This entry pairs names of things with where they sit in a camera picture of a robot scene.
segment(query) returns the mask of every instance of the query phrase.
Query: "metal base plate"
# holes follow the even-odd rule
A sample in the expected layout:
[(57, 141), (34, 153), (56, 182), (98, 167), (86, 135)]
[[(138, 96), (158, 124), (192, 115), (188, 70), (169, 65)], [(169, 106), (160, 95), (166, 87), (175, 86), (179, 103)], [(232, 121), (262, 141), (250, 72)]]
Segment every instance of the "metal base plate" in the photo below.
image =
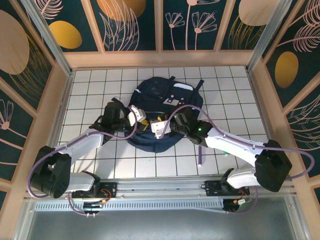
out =
[[(242, 196), (242, 192), (238, 189), (233, 189), (230, 192), (224, 192), (221, 189), (221, 184), (219, 180), (209, 180), (205, 181), (205, 193), (207, 197), (221, 197), (221, 196)], [(249, 188), (240, 188), (245, 194), (249, 195)]]

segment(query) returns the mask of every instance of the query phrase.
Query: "white plastic part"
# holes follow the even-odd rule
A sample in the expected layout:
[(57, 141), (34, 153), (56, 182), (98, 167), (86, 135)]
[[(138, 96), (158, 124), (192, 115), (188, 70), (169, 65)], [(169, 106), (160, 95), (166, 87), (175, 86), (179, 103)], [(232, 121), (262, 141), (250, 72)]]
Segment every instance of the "white plastic part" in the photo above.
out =
[(247, 169), (234, 169), (230, 172), (227, 182), (235, 189), (247, 186), (260, 186), (255, 176), (254, 167)]
[(89, 191), (94, 182), (94, 177), (85, 172), (72, 172), (70, 173), (70, 182), (66, 192)]
[[(165, 121), (153, 121), (151, 123), (151, 131), (155, 134), (156, 139), (162, 135), (165, 129), (165, 125), (167, 124), (168, 120)], [(171, 133), (170, 127), (167, 127), (164, 134)]]
[(208, 132), (208, 137), (205, 138), (205, 142), (209, 148), (219, 149), (238, 158), (241, 158), (248, 162), (251, 166), (255, 166), (256, 155), (261, 154), (263, 149), (253, 148), (246, 146), (244, 144), (238, 143), (236, 141), (230, 140), (228, 136), (241, 140), (243, 142), (250, 143), (255, 146), (263, 146), (263, 142), (251, 141), (237, 135), (230, 134), (222, 129), (223, 135), (212, 128)]
[[(104, 140), (104, 135), (97, 132), (96, 134), (88, 136), (90, 132), (97, 132), (95, 129), (88, 129), (85, 133), (71, 140), (71, 142), (82, 138), (72, 147), (68, 147), (64, 150), (59, 151), (61, 154), (69, 154), (71, 156), (71, 165), (74, 164), (79, 158), (88, 154), (92, 149), (98, 148), (102, 145)], [(68, 146), (70, 142), (65, 143), (63, 146)]]
[(238, 204), (239, 204), (239, 205), (242, 205), (242, 204), (244, 204), (245, 202), (246, 202), (245, 199), (240, 199), (240, 200), (238, 200)]
[(133, 125), (135, 125), (136, 119), (139, 123), (141, 123), (143, 120), (146, 119), (147, 116), (146, 116), (145, 111), (137, 108), (135, 105), (131, 105), (131, 109), (135, 113), (135, 115), (134, 115), (133, 112), (130, 112), (128, 115), (128, 119), (130, 121), (130, 126), (132, 127)]

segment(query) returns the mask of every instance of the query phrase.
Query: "backpack strap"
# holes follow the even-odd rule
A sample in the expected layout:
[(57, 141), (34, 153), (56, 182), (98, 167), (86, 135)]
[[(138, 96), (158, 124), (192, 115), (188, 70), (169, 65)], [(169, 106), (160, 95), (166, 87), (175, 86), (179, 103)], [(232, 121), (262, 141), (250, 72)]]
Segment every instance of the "backpack strap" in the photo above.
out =
[(129, 109), (127, 107), (125, 107), (125, 105), (119, 101), (118, 99), (116, 99), (115, 97), (113, 97), (111, 99), (111, 101), (115, 102), (115, 103), (120, 103), (121, 104), (121, 110), (124, 113), (125, 116), (127, 116), (129, 114)]
[(203, 81), (202, 79), (200, 79), (200, 81), (198, 82), (198, 85), (195, 87), (195, 89), (193, 90), (193, 93), (190, 97), (190, 101), (189, 102), (193, 102), (194, 98), (196, 97), (196, 93), (199, 92), (201, 86), (204, 84), (205, 81)]
[(198, 82), (198, 85), (195, 87), (196, 91), (199, 91), (199, 89), (202, 87), (202, 85), (204, 84), (205, 81), (203, 81), (202, 79), (200, 79), (200, 81)]

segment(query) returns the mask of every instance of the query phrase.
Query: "navy backpack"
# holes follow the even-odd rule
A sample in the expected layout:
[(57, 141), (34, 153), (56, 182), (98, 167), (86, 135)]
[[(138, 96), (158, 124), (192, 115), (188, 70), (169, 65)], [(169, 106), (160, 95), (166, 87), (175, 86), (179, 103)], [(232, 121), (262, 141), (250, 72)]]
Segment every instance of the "navy backpack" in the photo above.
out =
[[(193, 88), (191, 85), (174, 81), (163, 77), (152, 77), (143, 81), (133, 92), (129, 106), (135, 105), (146, 113), (148, 121), (157, 120), (161, 114), (170, 114), (174, 107), (184, 104), (195, 105), (199, 108), (203, 105), (203, 98), (199, 89), (203, 84), (201, 79)], [(199, 111), (194, 110), (196, 117)], [(183, 134), (166, 134), (162, 139), (157, 139), (151, 131), (150, 125), (145, 131), (137, 132), (133, 137), (127, 139), (129, 144), (146, 152), (162, 153), (175, 145), (184, 137)]]

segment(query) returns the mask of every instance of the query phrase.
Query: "cable connector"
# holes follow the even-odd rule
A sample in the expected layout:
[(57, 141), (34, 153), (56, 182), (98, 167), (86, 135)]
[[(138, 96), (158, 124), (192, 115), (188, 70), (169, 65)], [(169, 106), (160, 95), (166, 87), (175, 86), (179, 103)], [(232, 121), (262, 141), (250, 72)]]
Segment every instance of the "cable connector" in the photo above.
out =
[(130, 126), (132, 127), (133, 125), (135, 125), (136, 120), (141, 123), (143, 120), (146, 119), (147, 115), (145, 113), (145, 111), (143, 111), (142, 109), (137, 108), (135, 105), (131, 105), (131, 110), (134, 112), (130, 112), (128, 115), (128, 119), (130, 121)]
[(245, 200), (245, 199), (240, 199), (240, 200), (238, 200), (238, 205), (242, 205), (242, 204), (244, 204), (244, 203), (246, 203), (246, 200)]
[[(162, 133), (164, 132), (165, 126), (168, 120), (165, 121), (153, 121), (151, 122), (151, 131), (155, 134), (156, 139), (159, 139)], [(165, 129), (164, 134), (168, 134), (171, 132), (170, 127)]]

